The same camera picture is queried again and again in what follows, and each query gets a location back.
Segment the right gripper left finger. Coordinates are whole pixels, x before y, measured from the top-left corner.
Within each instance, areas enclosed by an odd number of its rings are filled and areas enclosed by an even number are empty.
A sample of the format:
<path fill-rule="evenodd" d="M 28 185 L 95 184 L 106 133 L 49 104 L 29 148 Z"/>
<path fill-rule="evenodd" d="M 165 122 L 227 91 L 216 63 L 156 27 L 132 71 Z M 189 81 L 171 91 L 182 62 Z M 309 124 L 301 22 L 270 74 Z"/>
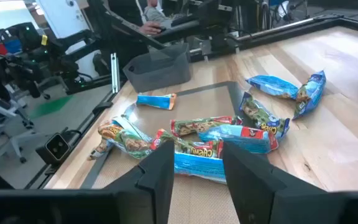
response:
<path fill-rule="evenodd" d="M 112 198 L 105 223 L 166 224 L 174 180 L 174 143 L 167 141 L 104 189 Z"/>

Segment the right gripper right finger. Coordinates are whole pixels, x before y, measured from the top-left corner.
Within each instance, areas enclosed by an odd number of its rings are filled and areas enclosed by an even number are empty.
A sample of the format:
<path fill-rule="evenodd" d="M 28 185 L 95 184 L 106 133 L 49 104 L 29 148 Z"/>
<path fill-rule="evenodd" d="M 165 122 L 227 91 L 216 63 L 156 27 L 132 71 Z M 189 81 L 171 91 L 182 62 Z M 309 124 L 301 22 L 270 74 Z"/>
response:
<path fill-rule="evenodd" d="M 326 193 L 232 142 L 223 143 L 222 159 L 241 223 L 295 223 L 306 205 L 291 199 Z"/>

